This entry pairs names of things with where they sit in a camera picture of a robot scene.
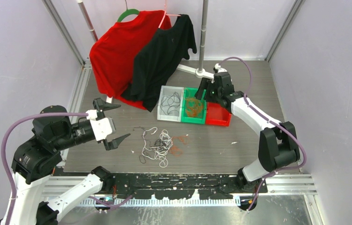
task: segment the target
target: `white stand base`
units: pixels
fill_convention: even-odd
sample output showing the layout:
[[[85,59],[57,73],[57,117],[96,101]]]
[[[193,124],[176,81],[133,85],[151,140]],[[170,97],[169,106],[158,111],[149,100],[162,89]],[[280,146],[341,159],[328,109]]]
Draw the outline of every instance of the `white stand base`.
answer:
[[[184,65],[181,65],[181,64],[179,64],[177,66],[177,69],[180,70],[180,71],[183,71],[183,72],[190,73],[190,74],[195,74],[195,76],[197,78],[205,77],[205,78],[213,79],[213,74],[209,73],[209,72],[206,72],[205,69],[202,69],[202,71],[198,71],[198,69],[196,69],[196,68],[184,66]]]
[[[112,99],[113,99],[112,97],[108,97],[107,96],[107,99],[105,101],[108,102],[108,103],[112,103]]]

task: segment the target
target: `clothing rack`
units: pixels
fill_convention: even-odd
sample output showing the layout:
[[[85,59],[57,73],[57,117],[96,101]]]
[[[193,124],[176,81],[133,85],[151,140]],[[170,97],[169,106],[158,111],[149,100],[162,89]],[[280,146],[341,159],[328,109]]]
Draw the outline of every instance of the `clothing rack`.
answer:
[[[92,34],[92,37],[95,41],[97,41],[97,35],[96,31],[94,30],[93,24],[91,23],[89,14],[85,8],[85,5],[83,3],[83,0],[77,0],[79,8],[81,9],[81,12],[83,14],[83,17],[85,18],[85,21],[89,27],[89,30]],[[202,7],[202,26],[201,26],[201,44],[199,47],[199,66],[198,68],[192,68],[188,66],[184,66],[179,64],[177,66],[177,69],[183,72],[187,72],[190,74],[195,74],[196,77],[198,78],[210,78],[213,79],[213,74],[206,72],[205,69],[203,68],[203,57],[205,54],[205,39],[206,39],[206,21],[208,18],[208,4],[209,0],[203,0],[203,7]],[[112,97],[107,97],[107,102],[112,102]]]

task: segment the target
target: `clothes hanger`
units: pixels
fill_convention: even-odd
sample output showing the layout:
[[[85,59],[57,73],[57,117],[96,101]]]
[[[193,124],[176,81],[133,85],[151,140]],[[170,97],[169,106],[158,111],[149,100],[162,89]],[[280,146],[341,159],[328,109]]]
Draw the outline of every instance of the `clothes hanger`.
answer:
[[[125,0],[125,3],[126,3],[126,11],[123,12],[123,13],[119,16],[117,22],[122,22],[122,20],[125,19],[125,18],[126,18],[127,16],[129,16],[129,15],[139,15],[139,13],[140,13],[140,12],[139,12],[137,9],[135,9],[135,8],[128,9],[128,8],[127,8],[127,1],[126,1],[126,0]]]
[[[158,28],[161,28],[162,26],[162,23],[163,23],[163,20],[165,19],[165,16],[181,16],[181,15],[174,15],[174,14],[166,14],[166,4],[167,4],[167,0],[165,0],[165,13],[164,13],[164,17],[162,18],[161,20],[161,23],[159,24],[159,27]]]

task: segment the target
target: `green plastic bin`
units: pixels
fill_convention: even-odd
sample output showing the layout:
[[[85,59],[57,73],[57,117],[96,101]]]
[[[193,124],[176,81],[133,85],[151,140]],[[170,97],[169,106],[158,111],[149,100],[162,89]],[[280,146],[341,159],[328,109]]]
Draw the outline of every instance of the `green plastic bin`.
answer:
[[[182,123],[205,124],[205,120],[206,120],[206,101],[203,100],[203,97],[202,97],[202,100],[201,100],[201,102],[203,104],[203,109],[196,117],[189,117],[187,115],[187,112],[186,112],[187,101],[185,99],[188,98],[188,97],[194,97],[195,93],[197,91],[198,91],[197,88],[184,88],[183,107],[182,107],[182,114],[181,114],[181,122]]]

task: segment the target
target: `white wall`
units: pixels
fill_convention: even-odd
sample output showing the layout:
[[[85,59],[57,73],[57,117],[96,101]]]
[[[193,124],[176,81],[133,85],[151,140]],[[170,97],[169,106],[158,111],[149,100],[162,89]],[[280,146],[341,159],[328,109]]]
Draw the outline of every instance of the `white wall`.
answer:
[[[129,8],[142,11],[164,9],[165,0],[127,2]],[[87,57],[94,42],[76,1],[57,0],[53,3],[81,54]],[[264,59],[293,3],[294,0],[209,0],[205,58],[218,60],[240,56],[245,59]],[[124,0],[85,0],[84,4],[99,38],[126,10]],[[190,16],[198,49],[202,4],[203,0],[168,0],[167,3],[170,14]]]
[[[352,224],[352,1],[305,1],[270,65],[328,224]]]
[[[7,128],[49,105],[68,106],[80,64],[42,1],[0,0],[0,145]],[[32,123],[16,128],[7,144],[15,149],[32,136]],[[0,160],[0,219],[10,185]]]

